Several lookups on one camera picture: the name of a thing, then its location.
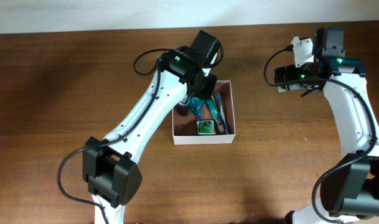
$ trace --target box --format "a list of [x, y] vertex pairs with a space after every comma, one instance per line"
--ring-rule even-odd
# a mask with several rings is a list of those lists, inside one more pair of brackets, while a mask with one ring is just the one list
[[[185, 144], [228, 144], [235, 138], [235, 114], [233, 112], [232, 87], [230, 80], [218, 80], [215, 91], [219, 91], [223, 98], [223, 110], [227, 122], [229, 134], [218, 134], [213, 136], [199, 136], [197, 134], [196, 118], [192, 113], [181, 116], [177, 112], [177, 106], [172, 109], [172, 138], [175, 145]], [[202, 110], [202, 119], [213, 119], [207, 105]]]

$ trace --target wood grain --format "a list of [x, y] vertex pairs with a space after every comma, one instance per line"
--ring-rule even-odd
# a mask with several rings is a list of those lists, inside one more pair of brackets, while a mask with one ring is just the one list
[[[171, 115], [139, 163], [144, 180], [126, 223], [270, 223], [311, 202], [316, 179], [340, 159], [322, 93], [278, 94], [263, 80], [268, 57], [295, 35], [345, 28], [348, 57], [363, 61], [379, 122], [379, 22], [206, 28], [225, 48], [216, 68], [231, 80], [236, 138], [229, 145], [174, 146]], [[151, 81], [132, 71], [140, 53], [189, 45], [199, 28], [0, 35], [0, 223], [92, 223], [94, 208], [67, 200], [59, 162], [90, 137], [101, 139]], [[140, 64], [152, 67], [155, 55]], [[280, 55], [273, 68], [293, 62]], [[69, 193], [91, 199], [82, 159], [65, 167]], [[379, 223], [379, 218], [362, 223]]]

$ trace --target wall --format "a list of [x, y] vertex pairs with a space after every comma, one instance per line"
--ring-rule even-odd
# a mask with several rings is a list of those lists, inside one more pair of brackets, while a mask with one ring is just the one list
[[0, 0], [0, 33], [379, 20], [379, 0]]

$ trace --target white box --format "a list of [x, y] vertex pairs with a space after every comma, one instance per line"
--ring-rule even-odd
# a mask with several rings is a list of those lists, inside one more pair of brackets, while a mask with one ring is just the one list
[[[232, 143], [236, 135], [235, 114], [233, 112], [232, 86], [230, 80], [218, 80], [215, 91], [219, 91], [223, 98], [223, 110], [229, 134], [214, 136], [199, 136], [197, 134], [196, 118], [192, 113], [180, 116], [175, 108], [172, 109], [172, 138], [175, 145], [185, 144], [228, 144]], [[202, 119], [213, 119], [205, 105], [202, 110]]]

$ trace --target open box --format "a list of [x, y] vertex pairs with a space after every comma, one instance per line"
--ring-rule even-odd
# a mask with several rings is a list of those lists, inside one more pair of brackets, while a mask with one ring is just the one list
[[[200, 136], [197, 133], [196, 121], [197, 119], [192, 113], [187, 116], [178, 114], [176, 107], [172, 109], [172, 137], [175, 145], [184, 144], [228, 144], [232, 143], [236, 134], [235, 129], [235, 115], [233, 113], [233, 98], [232, 87], [230, 80], [218, 80], [215, 85], [214, 91], [219, 91], [222, 95], [223, 110], [225, 113], [225, 121], [229, 134], [218, 134], [212, 136]], [[202, 110], [202, 119], [213, 119], [207, 105]]]

